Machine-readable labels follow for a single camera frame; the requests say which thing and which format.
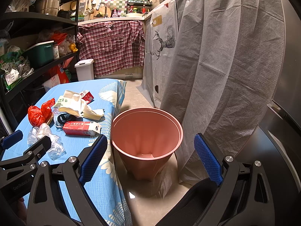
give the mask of yellow tag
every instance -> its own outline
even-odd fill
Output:
[[[153,19],[153,27],[156,27],[161,24],[162,24],[162,15],[159,15],[158,17]]]

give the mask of green storage container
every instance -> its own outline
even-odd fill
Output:
[[[51,40],[33,45],[23,53],[23,57],[28,56],[30,66],[38,69],[53,61],[53,43]]]

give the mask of red plaid cloth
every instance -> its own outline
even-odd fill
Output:
[[[91,23],[78,27],[79,58],[94,59],[94,76],[143,66],[145,37],[141,21]]]

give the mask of blue gripper pad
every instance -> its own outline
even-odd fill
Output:
[[[79,177],[79,181],[82,186],[85,185],[86,182],[91,181],[104,153],[106,152],[108,141],[105,135],[102,135],[98,138],[92,145],[92,150],[85,159],[81,167],[81,173]]]
[[[2,148],[3,149],[9,149],[11,146],[15,145],[19,141],[21,141],[23,138],[23,133],[21,130],[17,130],[13,132],[12,134],[8,135],[2,140]]]
[[[194,143],[195,150],[199,155],[210,180],[216,182],[216,184],[219,186],[223,181],[221,165],[199,134],[195,136]]]

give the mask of red and white medicine box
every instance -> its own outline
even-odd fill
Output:
[[[84,90],[79,93],[80,97],[86,101],[87,104],[91,103],[92,100],[94,99],[93,95],[90,93],[89,90]]]
[[[94,121],[68,121],[63,130],[68,135],[94,136],[100,134],[100,125]]]

